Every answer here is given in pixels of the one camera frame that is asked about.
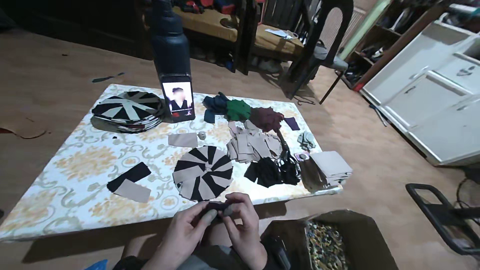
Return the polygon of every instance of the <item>box of fabric scraps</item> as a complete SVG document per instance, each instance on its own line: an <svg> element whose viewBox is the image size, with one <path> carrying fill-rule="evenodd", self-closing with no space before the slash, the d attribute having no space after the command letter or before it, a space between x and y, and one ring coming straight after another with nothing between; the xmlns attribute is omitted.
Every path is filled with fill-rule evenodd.
<svg viewBox="0 0 480 270"><path fill-rule="evenodd" d="M281 243L290 269L398 270L373 218L350 210L273 221L265 238Z"/></svg>

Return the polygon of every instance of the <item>floral tablecloth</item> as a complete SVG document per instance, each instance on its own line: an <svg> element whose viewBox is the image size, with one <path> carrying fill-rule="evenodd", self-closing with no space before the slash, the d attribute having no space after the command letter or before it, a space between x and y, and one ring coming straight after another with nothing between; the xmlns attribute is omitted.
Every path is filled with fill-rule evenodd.
<svg viewBox="0 0 480 270"><path fill-rule="evenodd" d="M144 91L162 95L161 89L110 85L97 100L100 101L124 91ZM91 111L78 124L55 156L43 169L32 186L0 226L0 240L32 239L40 236L90 230L141 221L172 217L195 202L182 198L174 187L172 172L177 160L191 148L169 146L168 134L205 131L207 139L199 146L212 145L227 151L231 139L227 120L216 116L216 123L203 120L206 94L194 94L194 121L161 123L143 133L120 134L96 129L90 119ZM293 103L242 99L252 107L272 107L285 115L295 117L300 131L292 131L284 122L281 129L292 153L301 152L298 135L310 131ZM112 194L107 182L143 161L152 174L137 184L152 190L148 203L138 203ZM298 185L279 184L266 188L243 177L248 164L233 162L233 182L216 200L225 201L225 194L243 192L254 204L289 200L322 194L335 194L341 186L310 193Z"/></svg>

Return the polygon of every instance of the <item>water bottle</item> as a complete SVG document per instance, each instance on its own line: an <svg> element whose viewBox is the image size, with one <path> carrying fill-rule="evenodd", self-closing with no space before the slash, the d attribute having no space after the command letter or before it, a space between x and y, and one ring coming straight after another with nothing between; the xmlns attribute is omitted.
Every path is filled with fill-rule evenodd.
<svg viewBox="0 0 480 270"><path fill-rule="evenodd" d="M170 0L153 0L152 47L158 78L165 74L191 74L188 39Z"/></svg>

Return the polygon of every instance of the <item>smartphone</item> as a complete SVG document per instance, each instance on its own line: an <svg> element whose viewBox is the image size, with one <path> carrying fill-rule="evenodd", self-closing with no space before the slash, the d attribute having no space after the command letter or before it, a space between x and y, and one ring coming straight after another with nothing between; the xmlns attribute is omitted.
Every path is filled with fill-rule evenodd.
<svg viewBox="0 0 480 270"><path fill-rule="evenodd" d="M160 78L165 103L174 123L195 119L192 78L188 74L166 74Z"/></svg>

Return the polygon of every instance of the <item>hand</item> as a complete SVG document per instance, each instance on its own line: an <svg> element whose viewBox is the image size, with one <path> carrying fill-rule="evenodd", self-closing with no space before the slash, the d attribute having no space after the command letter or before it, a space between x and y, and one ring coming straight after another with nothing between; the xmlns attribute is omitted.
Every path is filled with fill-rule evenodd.
<svg viewBox="0 0 480 270"><path fill-rule="evenodd" d="M200 202L173 216L162 243L142 270L174 270L192 254L217 214L216 210L208 211L194 227L193 220L207 204L208 202Z"/></svg>
<svg viewBox="0 0 480 270"><path fill-rule="evenodd" d="M223 223L227 227L228 235L233 248L240 258L252 270L261 270L267 264L267 251L260 243L258 233L258 215L253 208L252 201L247 194L234 192L225 195L227 203L231 204L225 209L225 215L232 212L240 215L243 224L235 224L231 217L225 217L222 212Z"/></svg>

